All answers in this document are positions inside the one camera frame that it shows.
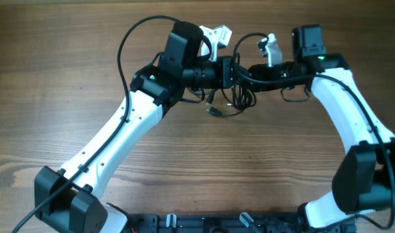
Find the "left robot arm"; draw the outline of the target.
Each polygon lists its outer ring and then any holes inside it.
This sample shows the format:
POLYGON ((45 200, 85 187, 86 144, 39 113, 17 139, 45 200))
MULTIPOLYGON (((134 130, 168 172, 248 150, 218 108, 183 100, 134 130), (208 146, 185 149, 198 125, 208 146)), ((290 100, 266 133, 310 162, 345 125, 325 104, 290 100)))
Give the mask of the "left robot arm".
POLYGON ((58 232, 131 232, 129 215, 102 203, 108 182, 136 143, 184 91, 232 84, 232 59, 218 56, 232 32, 174 20, 166 46, 124 82, 125 97, 91 141, 57 170, 42 168, 34 180, 34 214, 58 232))

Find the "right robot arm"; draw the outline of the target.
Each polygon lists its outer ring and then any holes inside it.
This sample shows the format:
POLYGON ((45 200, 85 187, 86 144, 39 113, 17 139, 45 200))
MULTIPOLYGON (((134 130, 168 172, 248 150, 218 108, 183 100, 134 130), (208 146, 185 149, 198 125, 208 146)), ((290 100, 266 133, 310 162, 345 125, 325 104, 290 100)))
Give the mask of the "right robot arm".
POLYGON ((350 66, 327 52, 319 25, 292 31, 293 61, 284 62, 275 35, 258 42, 265 65, 249 68, 258 91, 304 85, 323 105, 344 146, 345 157, 324 196, 302 205, 306 230, 324 230, 368 213, 395 212, 395 135, 373 113, 350 66))

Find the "black USB cable long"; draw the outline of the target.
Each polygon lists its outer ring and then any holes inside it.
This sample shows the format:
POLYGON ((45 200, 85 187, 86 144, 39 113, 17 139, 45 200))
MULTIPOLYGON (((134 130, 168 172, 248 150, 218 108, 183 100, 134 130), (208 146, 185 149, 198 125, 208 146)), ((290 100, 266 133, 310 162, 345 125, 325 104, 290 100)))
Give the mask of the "black USB cable long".
POLYGON ((187 87, 187 91, 197 99, 184 98, 184 102, 200 104, 204 102, 207 112, 214 117, 235 117, 253 105, 253 95, 250 91, 233 85, 228 89, 204 90, 187 87))

